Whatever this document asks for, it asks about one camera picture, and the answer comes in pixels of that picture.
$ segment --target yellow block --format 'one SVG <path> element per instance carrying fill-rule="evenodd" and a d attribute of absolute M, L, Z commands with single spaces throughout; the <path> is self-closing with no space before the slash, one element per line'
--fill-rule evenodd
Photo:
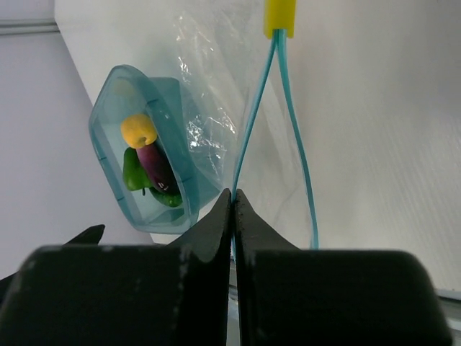
<path fill-rule="evenodd" d="M 264 34 L 271 39 L 275 29 L 286 29 L 287 37 L 295 34 L 296 0 L 266 0 Z"/>

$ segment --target white surface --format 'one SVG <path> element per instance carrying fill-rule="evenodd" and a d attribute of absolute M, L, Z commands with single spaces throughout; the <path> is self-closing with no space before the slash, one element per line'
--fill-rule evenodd
<path fill-rule="evenodd" d="M 1 0 L 0 19 L 52 19 L 54 0 Z"/>
<path fill-rule="evenodd" d="M 91 112 L 59 34 L 0 37 L 0 278 L 44 244 L 104 223 L 102 243 L 152 244 L 118 208 L 94 155 Z"/>
<path fill-rule="evenodd" d="M 158 61 L 172 57 L 171 13 L 182 14 L 176 3 L 56 0 L 92 102 L 117 64 L 171 73 Z M 458 0 L 303 0 L 288 52 L 322 247 L 406 249 L 448 290 L 461 290 L 460 17 Z M 272 108 L 265 97 L 263 107 Z M 299 164 L 271 156 L 277 143 L 264 134 L 279 119 L 266 116 L 241 186 L 263 218 L 305 246 L 304 187 L 280 200 L 280 181 L 267 184 L 272 169 L 288 181 L 300 176 L 290 173 Z"/>

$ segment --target yellow object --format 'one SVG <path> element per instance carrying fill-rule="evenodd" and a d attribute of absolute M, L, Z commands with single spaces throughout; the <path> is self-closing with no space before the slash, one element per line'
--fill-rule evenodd
<path fill-rule="evenodd" d="M 287 37 L 295 34 L 296 0 L 266 0 L 264 34 L 272 39 L 275 29 L 286 29 Z"/>
<path fill-rule="evenodd" d="M 152 120 L 145 114 L 131 115 L 120 126 L 122 137 L 133 149 L 141 149 L 157 139 L 157 131 Z"/>

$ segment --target green vegetable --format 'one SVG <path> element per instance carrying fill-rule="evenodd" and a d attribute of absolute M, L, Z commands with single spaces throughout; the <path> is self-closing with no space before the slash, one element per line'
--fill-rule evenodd
<path fill-rule="evenodd" d="M 166 205 L 167 207 L 175 208 L 179 207 L 182 204 L 182 198 L 180 193 L 177 193 L 175 195 L 169 195 L 166 193 L 159 192 L 153 187 L 151 187 L 149 191 L 151 191 L 152 196 L 157 201 L 159 201 L 163 205 Z"/>
<path fill-rule="evenodd" d="M 129 191 L 152 187 L 152 182 L 139 162 L 136 149 L 128 148 L 123 155 L 123 182 Z"/>

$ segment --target teal strap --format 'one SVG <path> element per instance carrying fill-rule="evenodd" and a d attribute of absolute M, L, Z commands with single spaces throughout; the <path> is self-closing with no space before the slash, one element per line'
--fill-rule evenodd
<path fill-rule="evenodd" d="M 269 49 L 269 55 L 267 57 L 266 65 L 264 66 L 264 70 L 262 71 L 261 78 L 259 80 L 259 86 L 258 86 L 258 89 L 256 90 L 256 94 L 254 95 L 249 119 L 248 119 L 248 122 L 245 128 L 245 134 L 243 136 L 240 154 L 238 155 L 238 159 L 237 159 L 236 170 L 233 176 L 232 203 L 234 203 L 236 199 L 238 178 L 240 177 L 240 173 L 241 173 L 241 169 L 243 165 L 243 158 L 245 157 L 246 148 L 248 147 L 250 135 L 253 130 L 254 121 L 258 113 L 259 105 L 261 104 L 261 98 L 264 92 L 264 87 L 266 86 L 266 83 L 267 83 L 267 78 L 269 76 L 269 71 L 271 68 L 272 60 L 274 59 L 274 52 L 276 49 L 277 49 L 277 54 L 279 56 L 279 67 L 280 67 L 280 74 L 282 77 L 283 90 L 285 93 L 285 99 L 287 101 L 288 112 L 290 114 L 290 120 L 292 123 L 293 132 L 295 133 L 297 149 L 299 151 L 301 165 L 303 168 L 306 192 L 308 195 L 310 218 L 312 220 L 312 232 L 313 232 L 312 239 L 310 242 L 310 248 L 318 249 L 319 245 L 318 245 L 317 217 L 315 215 L 314 196 L 313 196 L 312 183 L 310 181 L 308 160 L 306 159 L 306 156 L 305 156 L 303 140 L 301 138 L 300 130 L 297 125 L 295 107 L 293 106 L 291 89 L 290 89 L 290 78 L 288 75 L 288 65 L 287 65 L 287 31 L 286 30 L 275 30 L 274 31 L 274 36 L 271 41 L 271 46 Z M 233 253 L 235 257 L 236 256 L 236 245 L 235 245 L 234 238 L 232 239 L 232 248 L 233 248 Z"/>

